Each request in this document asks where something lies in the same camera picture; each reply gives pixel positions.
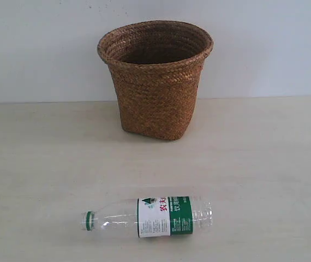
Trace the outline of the clear plastic bottle green label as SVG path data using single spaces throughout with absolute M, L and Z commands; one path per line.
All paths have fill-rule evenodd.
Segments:
M 82 214 L 81 226 L 107 236 L 187 236 L 213 223 L 211 201 L 199 196 L 157 196 L 119 200 Z

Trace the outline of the brown woven straw basket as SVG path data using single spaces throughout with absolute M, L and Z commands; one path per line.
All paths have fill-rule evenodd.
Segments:
M 212 37 L 182 21 L 134 23 L 106 33 L 97 45 L 115 88 L 122 129 L 174 141 L 186 132 Z

